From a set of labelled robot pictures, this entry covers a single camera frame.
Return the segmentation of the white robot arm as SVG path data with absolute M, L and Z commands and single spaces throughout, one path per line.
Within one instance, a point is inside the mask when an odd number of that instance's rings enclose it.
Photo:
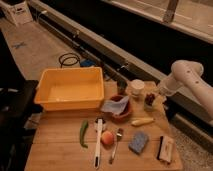
M 185 86 L 213 118 L 213 87 L 201 78 L 203 72 L 204 67 L 199 62 L 177 60 L 171 65 L 171 73 L 157 85 L 158 92 L 169 97 Z

